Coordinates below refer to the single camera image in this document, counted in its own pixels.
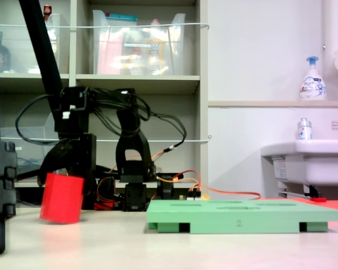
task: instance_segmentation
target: white table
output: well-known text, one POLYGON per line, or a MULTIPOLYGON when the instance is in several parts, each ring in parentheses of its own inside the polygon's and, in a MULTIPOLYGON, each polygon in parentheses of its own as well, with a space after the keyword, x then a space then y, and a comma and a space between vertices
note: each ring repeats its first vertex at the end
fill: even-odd
POLYGON ((328 233, 190 235, 148 232, 145 217, 84 211, 80 223, 57 225, 17 209, 0 270, 338 269, 338 222, 328 233))

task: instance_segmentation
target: green foam board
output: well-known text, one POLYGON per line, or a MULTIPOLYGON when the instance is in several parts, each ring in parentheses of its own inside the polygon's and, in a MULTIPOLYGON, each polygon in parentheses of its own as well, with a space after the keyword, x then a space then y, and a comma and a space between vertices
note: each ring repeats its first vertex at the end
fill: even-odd
POLYGON ((338 210, 289 200, 153 200, 146 216, 158 232, 298 233, 328 231, 338 210))

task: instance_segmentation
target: black pole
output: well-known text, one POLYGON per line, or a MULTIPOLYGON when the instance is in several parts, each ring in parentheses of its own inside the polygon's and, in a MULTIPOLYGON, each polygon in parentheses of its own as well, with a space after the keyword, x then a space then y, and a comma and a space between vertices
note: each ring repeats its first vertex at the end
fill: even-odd
MULTIPOLYGON (((19 2, 38 61, 45 92, 59 96, 63 84, 61 83, 39 0, 19 0, 19 2)), ((53 98, 49 99, 49 104, 52 112, 59 108, 59 102, 53 98)))

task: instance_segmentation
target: white sink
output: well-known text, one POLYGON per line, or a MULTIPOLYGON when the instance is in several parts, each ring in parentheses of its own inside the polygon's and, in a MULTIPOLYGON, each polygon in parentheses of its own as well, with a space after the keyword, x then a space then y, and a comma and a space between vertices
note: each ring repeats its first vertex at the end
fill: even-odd
POLYGON ((263 147, 261 155, 272 159, 275 177, 281 182, 338 185, 338 140, 278 143, 263 147))

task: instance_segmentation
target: clear plastic storage box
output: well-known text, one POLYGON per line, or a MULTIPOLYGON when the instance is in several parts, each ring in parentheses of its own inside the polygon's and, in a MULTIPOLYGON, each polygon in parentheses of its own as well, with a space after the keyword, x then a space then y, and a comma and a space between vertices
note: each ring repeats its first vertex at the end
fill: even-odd
MULTIPOLYGON (((51 14, 47 31, 59 72, 69 72, 69 28, 62 15, 51 14)), ((0 26, 0 73, 39 74, 34 49, 26 26, 0 26)))
MULTIPOLYGON (((100 10, 93 10, 94 74, 184 75, 184 26, 115 27, 100 10)), ((183 24, 176 14, 172 24, 183 24)))
MULTIPOLYGON (((20 127, 20 131, 26 138, 58 140, 54 125, 54 118, 50 114, 43 127, 20 127)), ((0 137, 1 141, 15 144, 18 173, 38 169, 46 154, 53 148, 24 141, 19 137, 16 128, 0 128, 0 137)))

